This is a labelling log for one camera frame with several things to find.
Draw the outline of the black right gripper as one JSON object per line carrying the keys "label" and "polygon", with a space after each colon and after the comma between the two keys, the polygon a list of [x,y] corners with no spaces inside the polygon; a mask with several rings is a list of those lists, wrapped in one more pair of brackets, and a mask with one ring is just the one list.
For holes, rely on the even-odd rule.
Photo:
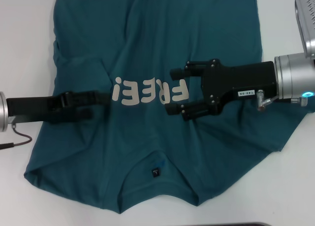
{"label": "black right gripper", "polygon": [[236,100],[256,99],[259,90],[265,98],[278,95],[278,85],[273,62],[262,62],[241,66],[224,66],[219,60],[187,61],[184,69],[170,71],[172,80],[201,77],[203,101],[168,103],[168,115],[182,115],[184,121],[207,115],[219,115],[226,104]]}

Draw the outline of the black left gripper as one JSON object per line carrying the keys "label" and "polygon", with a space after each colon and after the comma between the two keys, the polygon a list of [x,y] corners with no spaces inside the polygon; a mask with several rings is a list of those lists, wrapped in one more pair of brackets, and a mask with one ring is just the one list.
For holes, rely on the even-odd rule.
{"label": "black left gripper", "polygon": [[8,98],[6,102],[10,124],[41,121],[60,124],[89,120],[94,116],[89,108],[64,110],[65,107],[107,105],[110,94],[98,91],[66,92],[50,97]]}

